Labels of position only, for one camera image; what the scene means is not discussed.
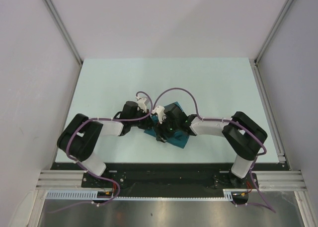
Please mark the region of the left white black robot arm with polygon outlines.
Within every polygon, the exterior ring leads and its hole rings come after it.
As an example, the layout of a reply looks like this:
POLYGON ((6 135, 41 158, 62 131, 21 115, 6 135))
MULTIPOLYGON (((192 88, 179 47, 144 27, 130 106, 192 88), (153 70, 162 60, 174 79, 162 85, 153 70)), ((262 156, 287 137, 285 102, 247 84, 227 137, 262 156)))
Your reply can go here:
POLYGON ((105 172, 106 164, 94 153, 98 138, 124 136, 132 127, 150 129, 153 121, 147 108, 149 102, 146 97, 127 101, 113 119, 90 119, 79 113, 59 136, 57 147, 86 171, 93 173, 92 180, 97 186, 104 187, 109 183, 110 175, 105 172))

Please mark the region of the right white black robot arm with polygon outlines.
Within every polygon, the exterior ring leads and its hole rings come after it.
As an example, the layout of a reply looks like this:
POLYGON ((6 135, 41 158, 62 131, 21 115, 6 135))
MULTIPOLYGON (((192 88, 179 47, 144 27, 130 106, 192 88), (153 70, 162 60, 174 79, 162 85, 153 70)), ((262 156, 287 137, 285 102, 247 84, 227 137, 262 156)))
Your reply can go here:
POLYGON ((204 119, 198 114, 187 116, 179 106, 172 103, 166 107, 155 107, 152 115, 158 118, 154 125, 157 141, 178 139, 177 135, 225 138, 237 154, 229 171, 229 182, 235 188, 246 184, 247 174, 256 162, 259 150, 263 149, 263 154, 266 154, 264 142, 268 134, 243 112, 236 112, 231 119, 204 119))

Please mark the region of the teal cloth napkin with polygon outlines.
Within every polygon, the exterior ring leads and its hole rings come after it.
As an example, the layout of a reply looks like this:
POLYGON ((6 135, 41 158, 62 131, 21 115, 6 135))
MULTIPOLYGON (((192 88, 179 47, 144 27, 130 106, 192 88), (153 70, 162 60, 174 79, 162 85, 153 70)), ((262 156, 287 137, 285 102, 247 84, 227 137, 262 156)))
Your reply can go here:
POLYGON ((159 106, 160 115, 151 115, 153 125, 144 133, 154 137, 158 142, 169 143, 178 148, 184 148, 189 139, 186 130, 188 116, 178 102, 159 106))

